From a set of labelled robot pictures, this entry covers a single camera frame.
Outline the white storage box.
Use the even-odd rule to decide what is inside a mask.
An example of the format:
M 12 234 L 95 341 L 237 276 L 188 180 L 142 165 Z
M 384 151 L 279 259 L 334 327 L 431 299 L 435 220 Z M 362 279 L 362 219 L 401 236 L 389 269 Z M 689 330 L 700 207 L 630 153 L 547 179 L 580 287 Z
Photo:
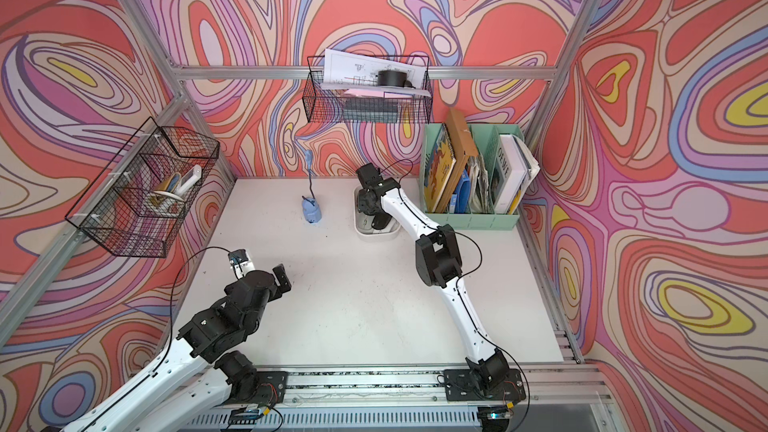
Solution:
M 376 219 L 375 216 L 366 215 L 358 210 L 358 198 L 361 191 L 362 188 L 357 187 L 353 193 L 353 217 L 356 234 L 361 240 L 366 242 L 383 242 L 393 239 L 401 230 L 400 224 L 394 218 L 389 218 L 383 228 L 376 229 L 374 225 L 381 225 L 383 220 Z

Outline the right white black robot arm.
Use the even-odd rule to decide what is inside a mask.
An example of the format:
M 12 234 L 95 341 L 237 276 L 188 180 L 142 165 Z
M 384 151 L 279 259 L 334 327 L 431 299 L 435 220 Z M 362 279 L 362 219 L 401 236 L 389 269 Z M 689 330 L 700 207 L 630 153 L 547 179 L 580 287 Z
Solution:
M 399 181 L 385 178 L 371 163 L 356 170 L 361 190 L 357 210 L 394 219 L 414 240 L 415 268 L 422 282 L 438 289 L 457 327 L 474 390 L 488 396 L 510 371 L 500 347 L 492 343 L 463 282 L 463 260 L 455 230 L 430 219 L 408 198 Z

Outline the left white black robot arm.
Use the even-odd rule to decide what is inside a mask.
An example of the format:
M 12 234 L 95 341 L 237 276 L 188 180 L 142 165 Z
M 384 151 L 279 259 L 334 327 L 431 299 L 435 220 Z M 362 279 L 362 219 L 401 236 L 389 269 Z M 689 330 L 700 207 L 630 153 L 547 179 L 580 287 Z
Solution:
M 220 405 L 263 411 L 280 403 L 286 373 L 258 370 L 237 348 L 258 330 L 266 306 L 291 288 L 283 265 L 247 272 L 181 326 L 163 353 L 65 430 L 178 431 Z

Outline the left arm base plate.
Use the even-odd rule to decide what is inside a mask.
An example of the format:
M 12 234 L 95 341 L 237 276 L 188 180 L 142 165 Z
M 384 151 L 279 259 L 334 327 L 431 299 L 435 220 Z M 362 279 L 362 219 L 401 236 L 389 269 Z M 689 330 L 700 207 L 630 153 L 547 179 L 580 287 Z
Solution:
M 283 402 L 289 374 L 282 371 L 245 372 L 233 379 L 230 404 L 276 405 Z

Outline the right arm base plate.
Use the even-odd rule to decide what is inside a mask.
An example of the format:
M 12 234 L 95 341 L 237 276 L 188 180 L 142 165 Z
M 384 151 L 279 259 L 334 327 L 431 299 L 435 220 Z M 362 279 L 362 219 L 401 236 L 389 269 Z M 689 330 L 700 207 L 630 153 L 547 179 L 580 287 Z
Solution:
M 439 378 L 448 402 L 506 401 L 517 404 L 527 400 L 526 383 L 519 369 L 510 369 L 496 385 L 489 385 L 469 369 L 445 369 Z

